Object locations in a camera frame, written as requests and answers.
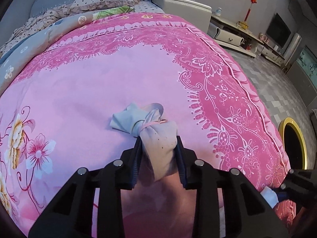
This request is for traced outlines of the grey knotted sock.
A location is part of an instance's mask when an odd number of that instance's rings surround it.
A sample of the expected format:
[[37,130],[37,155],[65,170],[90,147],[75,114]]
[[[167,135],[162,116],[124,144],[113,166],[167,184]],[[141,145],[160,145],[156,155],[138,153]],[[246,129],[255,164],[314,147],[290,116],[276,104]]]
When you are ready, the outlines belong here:
[[164,116],[159,103],[139,107],[131,103],[121,112],[114,113],[110,126],[133,137],[141,138],[148,167],[154,181],[176,171],[174,149],[177,145],[177,125]]

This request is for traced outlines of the white tissue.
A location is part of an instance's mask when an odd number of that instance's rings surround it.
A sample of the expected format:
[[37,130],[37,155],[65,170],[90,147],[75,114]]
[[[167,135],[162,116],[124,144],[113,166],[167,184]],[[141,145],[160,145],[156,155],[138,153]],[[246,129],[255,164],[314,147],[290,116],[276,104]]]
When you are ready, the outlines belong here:
[[277,194],[268,186],[266,186],[260,194],[271,208],[274,208],[279,203]]

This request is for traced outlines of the yellow rimmed trash bin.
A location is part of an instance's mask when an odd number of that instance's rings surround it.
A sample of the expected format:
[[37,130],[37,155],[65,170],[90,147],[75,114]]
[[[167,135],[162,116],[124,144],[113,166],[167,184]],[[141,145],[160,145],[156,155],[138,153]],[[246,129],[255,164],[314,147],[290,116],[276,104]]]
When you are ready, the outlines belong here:
[[294,119],[287,117],[280,122],[278,131],[291,168],[307,170],[307,148],[299,125]]

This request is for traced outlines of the pink floral bedspread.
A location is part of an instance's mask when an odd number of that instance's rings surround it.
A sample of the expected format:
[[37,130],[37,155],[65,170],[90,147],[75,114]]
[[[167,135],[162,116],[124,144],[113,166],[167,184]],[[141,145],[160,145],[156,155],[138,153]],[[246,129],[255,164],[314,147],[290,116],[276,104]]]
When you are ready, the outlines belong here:
[[72,30],[1,93],[1,203],[27,235],[80,167],[133,147],[110,126],[131,103],[159,103],[183,145],[258,190],[290,170],[277,128],[241,66],[183,18],[127,13]]

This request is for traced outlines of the fish tank cabinet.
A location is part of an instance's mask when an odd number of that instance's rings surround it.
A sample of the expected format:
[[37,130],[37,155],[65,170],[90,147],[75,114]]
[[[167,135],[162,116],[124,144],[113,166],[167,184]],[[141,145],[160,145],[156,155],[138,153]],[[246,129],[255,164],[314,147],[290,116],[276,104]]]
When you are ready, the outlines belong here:
[[309,105],[316,97],[316,56],[305,46],[286,74],[301,99]]

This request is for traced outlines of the white tv stand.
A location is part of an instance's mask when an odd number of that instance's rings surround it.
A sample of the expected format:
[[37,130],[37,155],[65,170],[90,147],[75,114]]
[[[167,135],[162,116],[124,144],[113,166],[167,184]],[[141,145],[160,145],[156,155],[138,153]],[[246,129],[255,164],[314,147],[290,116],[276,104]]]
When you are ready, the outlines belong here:
[[267,60],[275,63],[277,66],[281,67],[284,63],[284,57],[279,54],[277,51],[275,51],[271,46],[269,46],[267,43],[264,44],[257,44],[257,51],[265,57]]

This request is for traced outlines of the white floor air conditioner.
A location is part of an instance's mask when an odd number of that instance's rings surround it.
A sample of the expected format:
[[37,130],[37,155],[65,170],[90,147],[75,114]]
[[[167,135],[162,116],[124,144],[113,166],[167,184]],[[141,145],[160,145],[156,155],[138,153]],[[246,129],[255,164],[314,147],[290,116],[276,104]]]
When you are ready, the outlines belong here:
[[283,55],[284,64],[288,64],[290,58],[292,57],[292,55],[295,53],[296,49],[298,48],[301,40],[302,40],[302,37],[298,33],[295,33]]

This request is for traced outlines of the white coffee table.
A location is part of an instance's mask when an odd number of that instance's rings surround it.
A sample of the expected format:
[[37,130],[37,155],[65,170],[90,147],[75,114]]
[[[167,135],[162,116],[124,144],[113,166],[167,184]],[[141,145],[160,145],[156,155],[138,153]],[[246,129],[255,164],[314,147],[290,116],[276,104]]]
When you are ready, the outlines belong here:
[[207,34],[220,46],[251,58],[256,58],[257,45],[263,43],[249,30],[214,14],[211,15]]

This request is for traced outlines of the yellow pot ornament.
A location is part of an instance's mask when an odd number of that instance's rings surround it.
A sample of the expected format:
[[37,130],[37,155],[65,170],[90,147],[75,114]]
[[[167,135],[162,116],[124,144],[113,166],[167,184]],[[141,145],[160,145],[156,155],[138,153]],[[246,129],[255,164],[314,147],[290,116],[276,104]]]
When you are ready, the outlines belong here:
[[240,22],[240,21],[238,21],[236,24],[237,24],[238,27],[240,27],[240,28],[242,28],[242,29],[244,29],[244,30],[247,30],[248,27],[249,27],[247,22]]

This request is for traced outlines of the small white bottle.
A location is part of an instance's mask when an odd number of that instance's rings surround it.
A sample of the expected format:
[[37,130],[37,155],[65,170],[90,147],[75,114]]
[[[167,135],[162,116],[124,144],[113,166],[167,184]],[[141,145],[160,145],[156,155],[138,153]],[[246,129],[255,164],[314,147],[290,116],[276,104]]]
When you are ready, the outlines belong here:
[[215,15],[217,17],[220,17],[221,16],[221,12],[222,12],[222,9],[221,8],[217,8],[216,11],[215,11]]

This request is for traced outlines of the white bedside cabinet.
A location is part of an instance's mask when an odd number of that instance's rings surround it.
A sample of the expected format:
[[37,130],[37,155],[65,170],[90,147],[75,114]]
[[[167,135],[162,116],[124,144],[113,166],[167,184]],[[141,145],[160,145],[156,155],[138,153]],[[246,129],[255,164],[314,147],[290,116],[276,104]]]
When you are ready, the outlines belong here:
[[165,13],[184,18],[201,31],[207,33],[212,15],[209,5],[195,0],[152,0]]

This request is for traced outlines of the polka dot duvet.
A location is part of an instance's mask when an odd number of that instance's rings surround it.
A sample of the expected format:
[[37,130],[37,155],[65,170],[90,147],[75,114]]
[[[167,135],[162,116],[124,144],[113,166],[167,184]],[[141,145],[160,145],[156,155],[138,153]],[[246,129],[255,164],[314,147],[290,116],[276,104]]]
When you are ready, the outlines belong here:
[[20,28],[15,29],[9,40],[1,46],[1,58],[16,44],[25,38],[45,29],[52,23],[69,15],[71,4],[63,4],[46,10],[42,15],[31,17]]

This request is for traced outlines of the black wall television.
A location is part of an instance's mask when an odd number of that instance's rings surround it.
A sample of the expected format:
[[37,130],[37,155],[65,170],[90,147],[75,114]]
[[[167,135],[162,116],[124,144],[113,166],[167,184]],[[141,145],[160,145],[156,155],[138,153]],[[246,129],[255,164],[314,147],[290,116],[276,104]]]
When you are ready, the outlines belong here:
[[272,38],[277,45],[283,47],[291,35],[291,30],[287,27],[281,16],[276,13],[270,22],[266,34]]

